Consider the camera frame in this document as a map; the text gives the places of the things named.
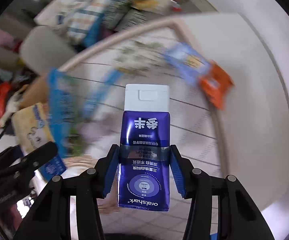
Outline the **long blue snack packet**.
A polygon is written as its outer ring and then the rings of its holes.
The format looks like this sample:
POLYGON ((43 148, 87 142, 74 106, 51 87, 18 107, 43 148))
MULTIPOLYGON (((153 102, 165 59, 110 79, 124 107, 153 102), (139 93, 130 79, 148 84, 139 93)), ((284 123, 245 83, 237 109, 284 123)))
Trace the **long blue snack packet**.
POLYGON ((73 77, 53 69, 47 76, 49 127, 59 148, 61 158, 83 154, 86 140, 81 135, 82 126, 91 121, 110 87, 121 77, 112 70, 95 91, 90 91, 83 103, 78 100, 78 83, 73 77))

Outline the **purple toothpaste tube white cap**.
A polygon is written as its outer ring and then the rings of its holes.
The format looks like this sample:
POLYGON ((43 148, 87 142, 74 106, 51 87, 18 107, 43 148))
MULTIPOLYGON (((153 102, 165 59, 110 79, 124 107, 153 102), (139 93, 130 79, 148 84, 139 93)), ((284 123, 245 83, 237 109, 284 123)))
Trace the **purple toothpaste tube white cap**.
POLYGON ((169 163, 169 87, 127 84, 119 147, 118 205, 167 212, 169 163))

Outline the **orange snack packet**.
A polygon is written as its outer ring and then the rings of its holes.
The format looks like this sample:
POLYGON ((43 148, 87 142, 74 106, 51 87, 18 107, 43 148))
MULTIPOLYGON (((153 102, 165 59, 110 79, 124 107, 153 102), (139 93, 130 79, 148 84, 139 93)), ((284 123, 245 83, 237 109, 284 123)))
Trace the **orange snack packet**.
POLYGON ((211 62, 207 74, 199 78, 199 85, 208 101, 217 109, 224 109, 226 94, 234 86, 232 78, 216 62, 211 62))

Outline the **blue cartoon tissue pack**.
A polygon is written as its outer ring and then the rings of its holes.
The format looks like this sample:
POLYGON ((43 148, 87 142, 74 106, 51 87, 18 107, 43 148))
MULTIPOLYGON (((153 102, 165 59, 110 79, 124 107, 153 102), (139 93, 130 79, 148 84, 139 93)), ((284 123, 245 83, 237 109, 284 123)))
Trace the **blue cartoon tissue pack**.
POLYGON ((190 45, 180 42, 163 53, 169 65, 175 67, 184 80, 191 86, 211 70, 211 64, 190 45))

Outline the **yellow tissue pack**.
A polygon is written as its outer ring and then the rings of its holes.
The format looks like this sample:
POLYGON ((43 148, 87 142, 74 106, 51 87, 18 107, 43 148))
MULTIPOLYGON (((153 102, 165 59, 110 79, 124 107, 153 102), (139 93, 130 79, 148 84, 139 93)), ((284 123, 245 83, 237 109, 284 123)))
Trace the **yellow tissue pack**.
MULTIPOLYGON (((17 111, 12 116, 12 125, 18 142, 26 153, 31 153, 48 142, 54 142, 44 104, 40 102, 17 111)), ((45 181, 65 171, 66 166, 58 154, 39 168, 45 181)))

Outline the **grey chair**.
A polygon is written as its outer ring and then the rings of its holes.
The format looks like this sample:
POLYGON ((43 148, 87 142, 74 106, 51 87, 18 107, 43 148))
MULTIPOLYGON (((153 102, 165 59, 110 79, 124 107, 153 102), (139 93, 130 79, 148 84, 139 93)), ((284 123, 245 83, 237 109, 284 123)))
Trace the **grey chair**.
POLYGON ((20 46, 20 57, 28 68, 43 75, 61 67, 77 52, 48 26, 37 26, 20 46))

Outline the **plaid blanket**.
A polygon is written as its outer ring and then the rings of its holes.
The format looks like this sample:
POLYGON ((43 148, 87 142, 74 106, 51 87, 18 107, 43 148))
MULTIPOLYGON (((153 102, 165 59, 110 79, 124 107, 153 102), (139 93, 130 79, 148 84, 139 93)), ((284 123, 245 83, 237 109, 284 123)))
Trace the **plaid blanket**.
POLYGON ((75 0, 62 5, 55 29, 70 44, 90 47, 99 41, 103 17, 116 1, 119 0, 75 0))

